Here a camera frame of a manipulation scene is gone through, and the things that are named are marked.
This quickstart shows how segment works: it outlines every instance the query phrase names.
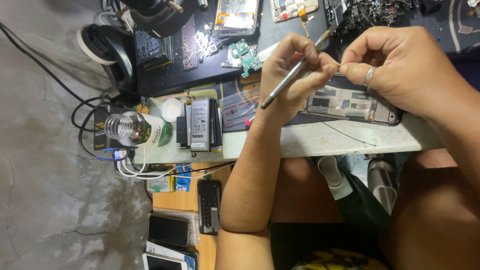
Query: white phone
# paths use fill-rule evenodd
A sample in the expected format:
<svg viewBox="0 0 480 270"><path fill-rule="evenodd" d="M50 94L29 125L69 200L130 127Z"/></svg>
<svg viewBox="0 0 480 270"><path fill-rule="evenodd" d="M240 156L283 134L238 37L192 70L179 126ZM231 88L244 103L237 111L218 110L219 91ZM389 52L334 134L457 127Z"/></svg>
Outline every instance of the white phone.
<svg viewBox="0 0 480 270"><path fill-rule="evenodd" d="M187 263L182 259L165 257L150 252L145 252L143 258L145 270L188 270Z"/></svg>

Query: screwdriver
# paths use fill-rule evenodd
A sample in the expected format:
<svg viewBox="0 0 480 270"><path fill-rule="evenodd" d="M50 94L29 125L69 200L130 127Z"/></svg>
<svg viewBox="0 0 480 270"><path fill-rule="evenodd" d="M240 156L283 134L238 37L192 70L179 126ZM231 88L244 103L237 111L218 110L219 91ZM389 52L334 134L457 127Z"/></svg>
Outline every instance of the screwdriver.
<svg viewBox="0 0 480 270"><path fill-rule="evenodd" d="M332 35L335 28L336 24L332 23L328 30L317 40L317 42L315 42L315 48L317 48L317 51L320 50L323 44L325 44L327 39ZM295 76L297 76L297 74L303 69L303 67L305 67L306 64L307 59L303 57L300 62L298 62L288 73L285 79L283 79L282 82L270 93L270 95L265 98L264 102L260 105L260 108L265 110L278 96L278 94L280 94L280 92L290 83L290 81L295 78Z"/></svg>

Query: blue package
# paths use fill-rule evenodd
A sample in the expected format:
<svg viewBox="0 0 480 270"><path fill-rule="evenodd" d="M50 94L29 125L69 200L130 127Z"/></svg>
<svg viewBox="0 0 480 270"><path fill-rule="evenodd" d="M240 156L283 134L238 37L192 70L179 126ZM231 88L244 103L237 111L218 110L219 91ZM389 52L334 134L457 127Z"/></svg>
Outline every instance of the blue package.
<svg viewBox="0 0 480 270"><path fill-rule="evenodd" d="M192 167L190 164L177 164L176 166L183 166L177 168L178 172L180 173L179 176L192 176L191 171ZM179 190L184 190L188 192L190 190L190 178L183 178L183 177L177 177L177 183L175 184L175 191Z"/></svg>

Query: phone screen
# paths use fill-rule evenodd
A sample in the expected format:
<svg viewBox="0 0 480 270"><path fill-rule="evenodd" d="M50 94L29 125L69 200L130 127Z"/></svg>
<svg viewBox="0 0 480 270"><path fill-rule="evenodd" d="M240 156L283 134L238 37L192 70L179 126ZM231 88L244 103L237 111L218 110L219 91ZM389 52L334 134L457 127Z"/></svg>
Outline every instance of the phone screen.
<svg viewBox="0 0 480 270"><path fill-rule="evenodd" d="M157 241L186 246L188 223L151 216L148 223L148 237Z"/></svg>
<svg viewBox="0 0 480 270"><path fill-rule="evenodd" d="M181 270L181 263L147 256L149 270Z"/></svg>

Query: phone battery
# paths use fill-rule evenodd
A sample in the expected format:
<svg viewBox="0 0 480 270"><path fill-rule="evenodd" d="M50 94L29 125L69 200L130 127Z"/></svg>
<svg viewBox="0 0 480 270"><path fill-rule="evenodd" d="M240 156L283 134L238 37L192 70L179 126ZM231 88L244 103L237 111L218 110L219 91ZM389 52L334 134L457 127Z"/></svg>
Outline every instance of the phone battery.
<svg viewBox="0 0 480 270"><path fill-rule="evenodd" d="M210 151L210 98L192 100L190 151Z"/></svg>

